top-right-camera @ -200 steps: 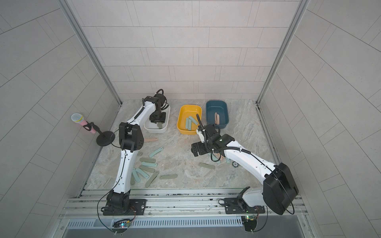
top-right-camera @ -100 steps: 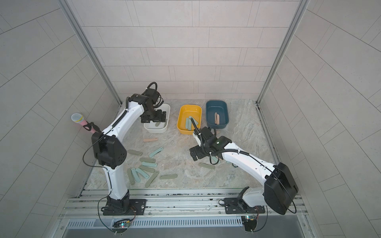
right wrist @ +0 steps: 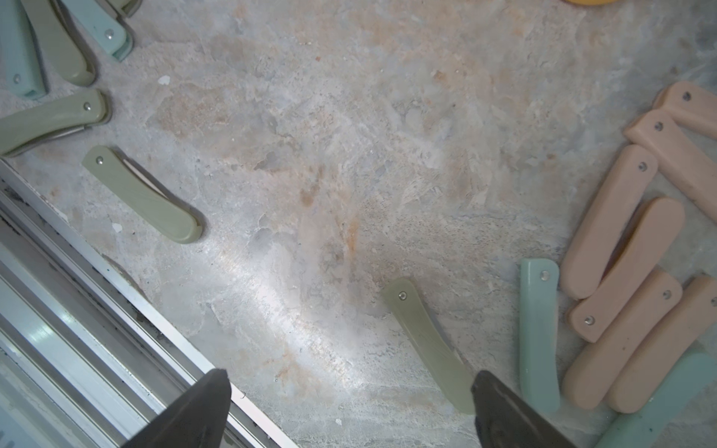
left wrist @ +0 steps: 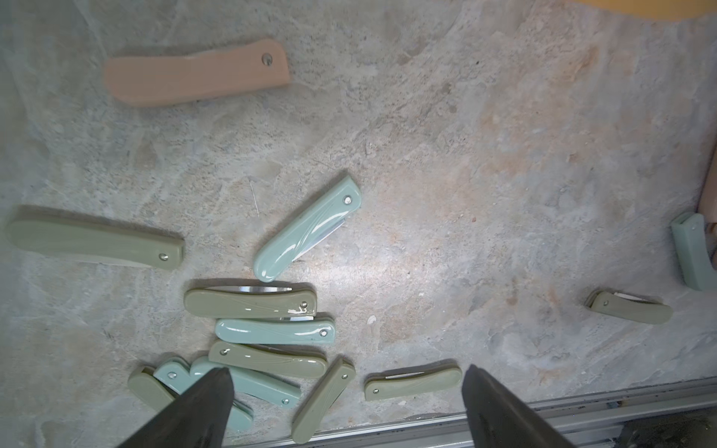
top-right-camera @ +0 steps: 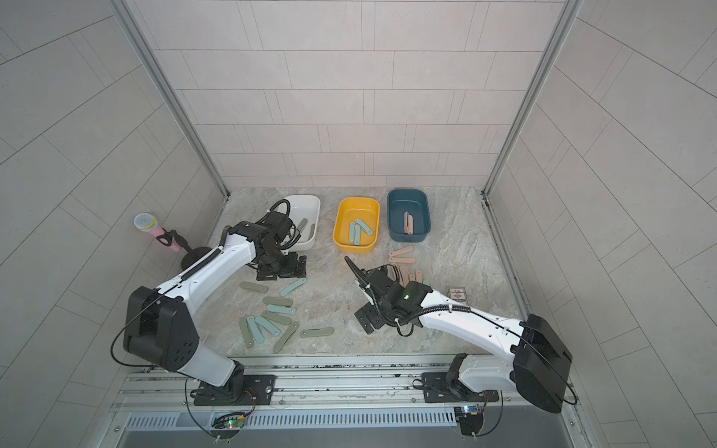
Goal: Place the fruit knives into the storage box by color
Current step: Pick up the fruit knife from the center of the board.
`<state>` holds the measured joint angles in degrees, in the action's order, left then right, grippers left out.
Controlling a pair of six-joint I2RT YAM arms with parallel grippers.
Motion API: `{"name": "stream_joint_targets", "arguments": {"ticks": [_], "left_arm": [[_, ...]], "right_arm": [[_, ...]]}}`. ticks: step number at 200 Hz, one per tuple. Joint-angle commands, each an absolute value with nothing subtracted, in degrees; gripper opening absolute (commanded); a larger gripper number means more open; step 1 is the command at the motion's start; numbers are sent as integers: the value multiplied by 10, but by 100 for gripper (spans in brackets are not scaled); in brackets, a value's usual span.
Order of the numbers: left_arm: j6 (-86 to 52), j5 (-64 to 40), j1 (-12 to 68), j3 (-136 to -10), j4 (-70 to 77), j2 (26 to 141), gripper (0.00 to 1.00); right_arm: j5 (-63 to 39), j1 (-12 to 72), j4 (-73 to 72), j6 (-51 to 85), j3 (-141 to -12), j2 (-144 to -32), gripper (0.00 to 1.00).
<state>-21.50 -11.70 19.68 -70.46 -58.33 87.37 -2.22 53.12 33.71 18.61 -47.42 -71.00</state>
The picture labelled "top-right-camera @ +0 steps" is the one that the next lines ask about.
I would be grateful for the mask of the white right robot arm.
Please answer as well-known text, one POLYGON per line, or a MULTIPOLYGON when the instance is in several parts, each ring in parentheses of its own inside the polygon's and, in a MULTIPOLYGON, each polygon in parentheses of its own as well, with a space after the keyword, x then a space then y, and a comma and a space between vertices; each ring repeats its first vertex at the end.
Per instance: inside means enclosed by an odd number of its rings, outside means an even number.
POLYGON ((401 285, 388 269, 360 269, 345 257, 372 314, 383 325, 409 337, 415 328, 440 330, 494 356, 494 366, 483 367, 476 356, 458 354, 446 382, 450 393, 463 397, 485 389, 515 390, 539 409, 559 414, 575 390, 569 384, 573 356, 551 325, 530 314, 527 319, 499 317, 448 298, 432 287, 410 281, 401 285))

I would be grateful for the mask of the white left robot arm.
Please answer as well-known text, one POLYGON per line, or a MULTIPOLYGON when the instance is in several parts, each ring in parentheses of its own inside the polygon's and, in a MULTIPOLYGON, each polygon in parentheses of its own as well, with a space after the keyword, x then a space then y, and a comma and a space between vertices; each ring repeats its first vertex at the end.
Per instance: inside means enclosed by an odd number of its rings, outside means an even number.
POLYGON ((245 266, 254 269, 260 281, 306 276, 306 258, 291 252, 301 233, 290 213, 291 202, 282 199, 256 222, 227 226, 218 245, 182 273, 155 289, 136 289, 118 336, 123 349, 149 366, 198 380, 197 397, 203 405, 243 399, 243 365, 205 346, 193 316, 215 289, 245 266))

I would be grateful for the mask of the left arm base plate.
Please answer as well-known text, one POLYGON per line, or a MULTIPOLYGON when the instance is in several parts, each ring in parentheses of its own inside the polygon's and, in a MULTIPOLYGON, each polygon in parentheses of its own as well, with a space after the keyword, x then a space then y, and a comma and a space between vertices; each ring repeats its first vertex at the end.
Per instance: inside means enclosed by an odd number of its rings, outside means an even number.
POLYGON ((225 386, 211 386, 201 382, 190 392, 195 406, 269 405, 274 394, 275 375, 243 375, 231 378, 225 386))

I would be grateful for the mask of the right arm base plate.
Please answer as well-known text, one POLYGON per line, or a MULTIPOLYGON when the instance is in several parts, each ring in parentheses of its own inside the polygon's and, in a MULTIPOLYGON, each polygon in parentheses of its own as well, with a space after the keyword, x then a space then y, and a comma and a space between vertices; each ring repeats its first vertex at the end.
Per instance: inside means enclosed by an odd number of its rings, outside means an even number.
POLYGON ((426 403, 500 401, 500 393, 497 390, 472 391, 449 373, 423 373, 419 379, 412 382, 412 387, 422 392, 426 403))

